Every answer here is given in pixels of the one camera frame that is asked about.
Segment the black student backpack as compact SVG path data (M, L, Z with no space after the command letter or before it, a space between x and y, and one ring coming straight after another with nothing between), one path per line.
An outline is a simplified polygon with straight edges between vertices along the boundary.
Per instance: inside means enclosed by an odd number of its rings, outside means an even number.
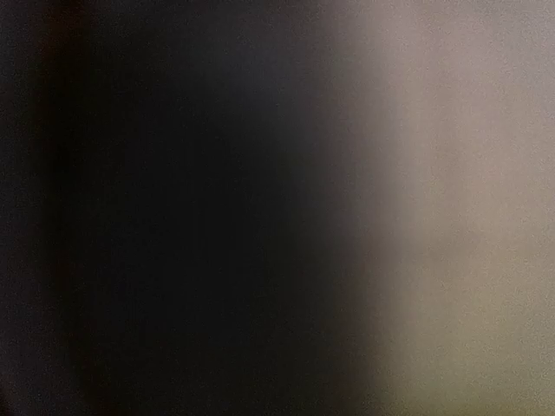
M2 2L2 414L382 412L371 11Z

